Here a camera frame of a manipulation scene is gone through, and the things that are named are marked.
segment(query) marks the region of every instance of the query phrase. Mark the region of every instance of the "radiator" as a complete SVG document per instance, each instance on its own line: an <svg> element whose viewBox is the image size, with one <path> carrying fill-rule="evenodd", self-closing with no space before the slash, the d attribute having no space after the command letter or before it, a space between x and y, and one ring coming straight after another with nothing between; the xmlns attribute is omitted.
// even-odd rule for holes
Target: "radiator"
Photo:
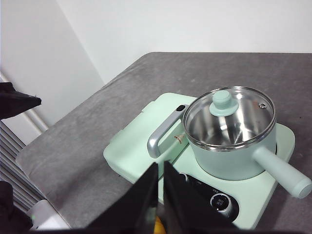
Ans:
<svg viewBox="0 0 312 234"><path fill-rule="evenodd" d="M0 121L0 179L13 186L14 205L26 212L45 198L15 162L24 147L25 144Z"/></svg>

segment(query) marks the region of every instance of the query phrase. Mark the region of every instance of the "gray table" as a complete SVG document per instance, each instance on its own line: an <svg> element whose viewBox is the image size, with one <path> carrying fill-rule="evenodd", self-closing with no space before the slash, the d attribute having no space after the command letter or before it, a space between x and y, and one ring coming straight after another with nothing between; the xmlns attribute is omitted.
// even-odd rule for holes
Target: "gray table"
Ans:
<svg viewBox="0 0 312 234"><path fill-rule="evenodd" d="M277 121L296 135L290 164L312 177L312 54L149 53L22 150L17 162L72 227L84 227L131 186L103 150L150 101L225 86L268 94ZM258 228L312 230L312 195L292 198L277 186Z"/></svg>

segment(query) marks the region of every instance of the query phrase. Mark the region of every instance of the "white wall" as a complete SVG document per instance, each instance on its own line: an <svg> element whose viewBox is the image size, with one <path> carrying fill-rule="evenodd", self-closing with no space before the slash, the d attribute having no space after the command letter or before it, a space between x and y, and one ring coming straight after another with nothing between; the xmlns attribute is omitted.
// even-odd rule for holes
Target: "white wall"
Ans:
<svg viewBox="0 0 312 234"><path fill-rule="evenodd" d="M48 126L104 85L55 0L1 0L1 72Z"/></svg>
<svg viewBox="0 0 312 234"><path fill-rule="evenodd" d="M104 82L150 51L312 52L310 0L57 0Z"/></svg>

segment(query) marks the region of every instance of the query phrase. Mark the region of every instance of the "mint green base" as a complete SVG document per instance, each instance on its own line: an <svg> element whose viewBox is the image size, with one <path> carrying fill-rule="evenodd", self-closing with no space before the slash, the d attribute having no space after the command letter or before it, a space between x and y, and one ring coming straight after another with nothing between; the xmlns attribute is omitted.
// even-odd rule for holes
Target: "mint green base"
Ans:
<svg viewBox="0 0 312 234"><path fill-rule="evenodd" d="M163 161L174 161L179 172L185 172L199 180L233 196L240 207L234 224L239 228L255 228L261 218L277 182L267 172L253 178L230 181L218 179L206 173L197 163L188 141L184 137L180 144L173 136L183 133L181 123L176 123L160 141L159 158L151 158L147 152L147 140L151 133L181 104L190 104L195 97L166 93L149 103L126 128L119 131L105 148L103 155L110 167L125 179L134 183L151 165L160 163L159 176L163 173ZM289 161L294 149L293 132L276 125L277 155ZM163 203L163 178L158 183L159 201Z"/></svg>

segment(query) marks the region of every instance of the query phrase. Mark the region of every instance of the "pot handle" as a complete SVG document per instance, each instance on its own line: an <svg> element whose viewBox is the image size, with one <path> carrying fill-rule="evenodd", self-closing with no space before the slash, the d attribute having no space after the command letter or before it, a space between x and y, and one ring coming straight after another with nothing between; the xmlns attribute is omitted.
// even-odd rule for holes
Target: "pot handle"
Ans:
<svg viewBox="0 0 312 234"><path fill-rule="evenodd" d="M304 198L311 192L312 181L267 148L258 148L253 154L253 159L292 196Z"/></svg>
<svg viewBox="0 0 312 234"><path fill-rule="evenodd" d="M147 150L152 158L158 158L160 156L160 151L158 148L158 143L160 139L166 134L166 132L180 119L188 105L180 105L175 109L163 123L151 134L147 141Z"/></svg>

